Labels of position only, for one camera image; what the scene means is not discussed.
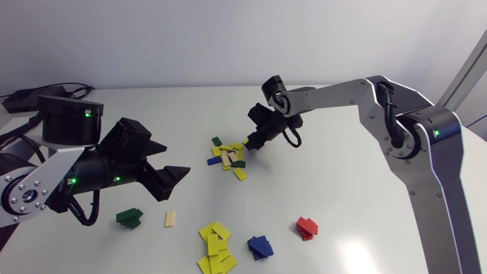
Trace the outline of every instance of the pile of blocks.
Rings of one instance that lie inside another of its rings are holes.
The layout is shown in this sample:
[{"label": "pile of blocks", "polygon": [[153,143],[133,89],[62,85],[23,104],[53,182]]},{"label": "pile of blocks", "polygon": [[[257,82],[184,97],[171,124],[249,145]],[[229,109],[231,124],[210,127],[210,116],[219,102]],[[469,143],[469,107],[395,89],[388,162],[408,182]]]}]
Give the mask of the pile of blocks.
[{"label": "pile of blocks", "polygon": [[247,241],[247,244],[256,261],[274,255],[274,251],[269,241],[265,238],[265,235],[260,237],[254,236]]},{"label": "pile of blocks", "polygon": [[121,225],[124,225],[128,228],[135,228],[138,225],[140,225],[140,216],[142,216],[144,213],[140,211],[139,209],[131,208],[129,210],[126,210],[124,212],[120,212],[116,215],[116,221],[117,223],[120,223]]},{"label": "pile of blocks", "polygon": [[298,226],[298,232],[301,234],[303,241],[312,239],[313,234],[318,235],[318,225],[310,218],[305,219],[300,217],[296,225]]},{"label": "pile of blocks", "polygon": [[226,240],[232,233],[221,223],[212,222],[199,230],[201,238],[208,247],[208,256],[198,261],[203,274],[226,274],[236,264],[237,260],[228,251]]},{"label": "pile of blocks", "polygon": [[211,149],[213,158],[206,160],[208,165],[214,165],[221,162],[223,170],[230,170],[232,167],[235,167],[236,169],[233,170],[233,173],[240,181],[245,180],[247,175],[245,175],[242,170],[242,168],[245,168],[242,149],[248,140],[242,142],[243,145],[233,142],[229,146],[222,144],[218,137],[211,140],[215,144],[215,147]]}]

